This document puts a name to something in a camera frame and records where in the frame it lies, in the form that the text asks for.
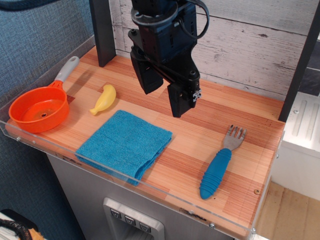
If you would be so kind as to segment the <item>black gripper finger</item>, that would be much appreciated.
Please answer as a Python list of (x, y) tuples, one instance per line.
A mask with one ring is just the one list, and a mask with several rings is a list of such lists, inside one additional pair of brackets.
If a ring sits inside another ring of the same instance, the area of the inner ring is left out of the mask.
[(196, 106), (197, 99), (186, 86), (172, 83), (167, 87), (167, 90), (173, 117), (180, 118)]
[(153, 69), (139, 47), (131, 48), (130, 58), (139, 84), (146, 95), (163, 85), (163, 78)]

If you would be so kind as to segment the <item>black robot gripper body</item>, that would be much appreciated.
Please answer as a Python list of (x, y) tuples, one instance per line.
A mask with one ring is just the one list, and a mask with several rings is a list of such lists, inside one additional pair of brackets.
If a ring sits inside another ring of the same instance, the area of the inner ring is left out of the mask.
[(194, 4), (134, 4), (131, 19), (137, 25), (128, 37), (139, 47), (152, 68), (170, 84), (186, 86), (201, 96), (200, 73), (191, 53), (197, 34)]

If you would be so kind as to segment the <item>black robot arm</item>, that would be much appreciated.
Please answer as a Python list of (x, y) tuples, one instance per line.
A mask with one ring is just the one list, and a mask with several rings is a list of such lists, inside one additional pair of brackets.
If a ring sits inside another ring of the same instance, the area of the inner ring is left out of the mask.
[(196, 5), (188, 0), (134, 0), (128, 32), (131, 61), (145, 94), (168, 81), (172, 115), (181, 117), (201, 96), (200, 73), (192, 59), (197, 44)]

